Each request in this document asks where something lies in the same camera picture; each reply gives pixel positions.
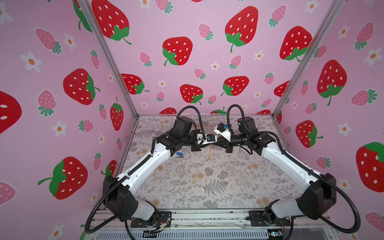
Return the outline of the grey keyring loop yellow tag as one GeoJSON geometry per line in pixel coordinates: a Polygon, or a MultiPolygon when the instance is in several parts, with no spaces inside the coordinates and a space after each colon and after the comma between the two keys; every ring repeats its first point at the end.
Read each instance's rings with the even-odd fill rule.
{"type": "Polygon", "coordinates": [[[211,146],[210,146],[209,155],[208,155],[208,157],[207,157],[207,160],[208,160],[208,161],[210,161],[210,160],[211,160],[211,157],[212,157],[212,153],[213,153],[213,151],[214,151],[214,146],[213,146],[213,145],[211,145],[211,146]]]}

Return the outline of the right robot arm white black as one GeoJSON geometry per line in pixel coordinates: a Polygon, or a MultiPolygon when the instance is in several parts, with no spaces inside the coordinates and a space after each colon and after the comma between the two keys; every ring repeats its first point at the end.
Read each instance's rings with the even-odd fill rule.
{"type": "Polygon", "coordinates": [[[251,117],[239,119],[240,133],[235,135],[223,123],[215,126],[218,135],[216,145],[225,148],[228,153],[234,147],[247,146],[251,151],[274,163],[285,172],[303,191],[303,194],[288,200],[276,200],[265,207],[264,219],[270,225],[286,217],[305,216],[318,220],[337,202],[337,192],[325,181],[334,184],[336,179],[330,175],[321,175],[286,152],[279,137],[272,132],[247,130],[247,124],[255,126],[251,117]]]}

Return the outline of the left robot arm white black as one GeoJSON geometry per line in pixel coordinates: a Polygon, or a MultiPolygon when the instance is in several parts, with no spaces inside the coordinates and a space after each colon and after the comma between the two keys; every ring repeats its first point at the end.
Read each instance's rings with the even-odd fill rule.
{"type": "Polygon", "coordinates": [[[148,202],[140,202],[134,194],[141,184],[163,162],[171,158],[184,146],[199,151],[203,146],[218,141],[219,130],[215,127],[213,134],[204,134],[202,129],[191,131],[194,121],[187,117],[178,117],[174,127],[159,137],[154,138],[151,150],[127,171],[116,178],[111,176],[104,180],[103,205],[109,209],[121,222],[140,219],[148,226],[153,226],[158,220],[158,209],[148,202]]]}

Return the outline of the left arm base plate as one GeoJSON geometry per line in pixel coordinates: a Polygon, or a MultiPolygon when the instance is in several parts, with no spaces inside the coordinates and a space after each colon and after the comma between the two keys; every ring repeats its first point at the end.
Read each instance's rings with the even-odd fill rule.
{"type": "Polygon", "coordinates": [[[172,212],[169,211],[155,211],[154,215],[149,220],[142,220],[139,218],[133,219],[131,228],[158,228],[165,224],[165,227],[170,227],[172,221],[172,212]]]}

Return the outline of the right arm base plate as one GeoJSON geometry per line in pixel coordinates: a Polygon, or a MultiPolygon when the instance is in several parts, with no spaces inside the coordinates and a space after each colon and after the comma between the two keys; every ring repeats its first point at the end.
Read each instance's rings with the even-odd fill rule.
{"type": "Polygon", "coordinates": [[[246,220],[250,221],[253,227],[289,227],[291,225],[289,218],[279,219],[273,213],[264,210],[249,211],[246,220]]]}

